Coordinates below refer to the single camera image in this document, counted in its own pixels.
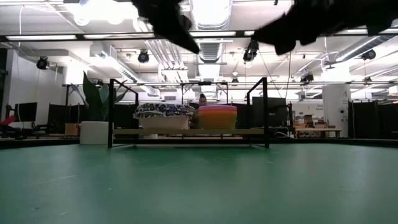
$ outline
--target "pillar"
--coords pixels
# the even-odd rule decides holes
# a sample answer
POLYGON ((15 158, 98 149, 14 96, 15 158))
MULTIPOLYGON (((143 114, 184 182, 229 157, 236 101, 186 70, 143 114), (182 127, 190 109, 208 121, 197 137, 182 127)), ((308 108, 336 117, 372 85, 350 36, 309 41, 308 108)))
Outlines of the pillar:
MULTIPOLYGON (((322 79, 326 82, 350 81, 349 67, 336 65, 334 69, 322 73, 322 79)), ((351 100, 349 84, 325 85, 323 87, 323 112, 328 125, 340 128, 340 136, 348 137, 348 102, 351 100)))

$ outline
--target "shelf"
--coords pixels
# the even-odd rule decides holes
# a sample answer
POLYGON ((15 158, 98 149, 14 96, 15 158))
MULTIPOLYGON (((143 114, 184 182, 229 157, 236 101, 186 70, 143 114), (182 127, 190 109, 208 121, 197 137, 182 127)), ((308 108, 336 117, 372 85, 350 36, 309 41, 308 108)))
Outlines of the shelf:
POLYGON ((115 129, 113 134, 264 134, 263 129, 115 129))

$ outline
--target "computer monitor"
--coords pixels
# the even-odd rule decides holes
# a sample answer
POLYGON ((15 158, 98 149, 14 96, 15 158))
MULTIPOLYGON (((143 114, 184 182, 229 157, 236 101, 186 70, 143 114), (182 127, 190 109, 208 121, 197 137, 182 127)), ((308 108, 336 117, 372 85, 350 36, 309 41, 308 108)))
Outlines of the computer monitor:
MULTIPOLYGON (((252 98, 252 128, 264 126, 264 104, 262 97, 252 98)), ((268 125, 270 127, 286 126, 288 120, 288 109, 285 98, 268 98, 268 125)))
POLYGON ((15 104, 14 116, 16 122, 35 122, 37 112, 37 103, 15 104))

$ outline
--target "orange bowl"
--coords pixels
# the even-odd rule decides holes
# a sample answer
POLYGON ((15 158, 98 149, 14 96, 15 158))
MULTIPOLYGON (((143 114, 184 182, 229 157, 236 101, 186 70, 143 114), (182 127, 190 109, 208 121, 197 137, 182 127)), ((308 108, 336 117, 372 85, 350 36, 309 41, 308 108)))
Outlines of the orange bowl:
POLYGON ((205 110, 199 111, 199 114, 237 114, 237 111, 232 110, 205 110))
POLYGON ((203 129, 234 129, 235 113, 199 113, 199 126, 203 129))

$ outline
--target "desk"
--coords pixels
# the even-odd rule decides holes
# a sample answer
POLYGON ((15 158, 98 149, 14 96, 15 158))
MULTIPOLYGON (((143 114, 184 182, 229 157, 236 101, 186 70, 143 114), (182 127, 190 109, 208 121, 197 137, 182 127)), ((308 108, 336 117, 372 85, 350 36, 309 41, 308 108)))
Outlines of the desk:
POLYGON ((326 132, 336 133, 336 138, 340 138, 340 128, 296 128, 296 133, 299 135, 302 131, 319 131, 321 132, 321 137, 325 138, 326 132))

